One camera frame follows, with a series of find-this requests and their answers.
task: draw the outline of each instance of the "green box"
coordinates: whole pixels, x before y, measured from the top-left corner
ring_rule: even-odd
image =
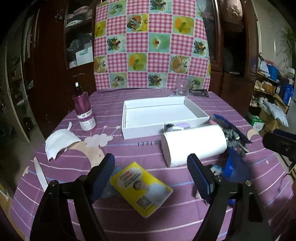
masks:
[[[248,113],[247,115],[247,121],[250,123],[250,125],[259,133],[259,131],[262,130],[264,126],[264,121],[259,118],[257,115],[252,115]]]

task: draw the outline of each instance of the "checkered fabric backdrop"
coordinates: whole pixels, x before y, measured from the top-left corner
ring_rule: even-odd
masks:
[[[107,0],[96,7],[96,88],[210,84],[207,36],[196,0]]]

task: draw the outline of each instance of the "bottle label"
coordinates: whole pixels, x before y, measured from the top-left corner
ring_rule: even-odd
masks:
[[[83,131],[89,131],[96,126],[96,120],[94,119],[94,116],[93,116],[87,121],[80,121],[79,124]]]
[[[84,119],[84,118],[89,117],[91,114],[92,114],[92,109],[90,109],[88,112],[85,112],[85,113],[83,113],[81,115],[77,115],[77,118],[78,119]]]

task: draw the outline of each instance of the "purple bottle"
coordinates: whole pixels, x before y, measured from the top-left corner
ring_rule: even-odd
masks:
[[[88,132],[96,127],[96,121],[91,109],[91,104],[89,103],[89,95],[87,92],[83,92],[79,85],[79,75],[73,76],[75,78],[75,94],[72,96],[72,100],[74,101],[79,124],[83,131]]]

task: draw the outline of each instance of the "qr code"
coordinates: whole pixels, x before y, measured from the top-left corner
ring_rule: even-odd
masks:
[[[151,202],[145,195],[140,197],[140,199],[136,202],[141,208],[146,210],[153,202]]]

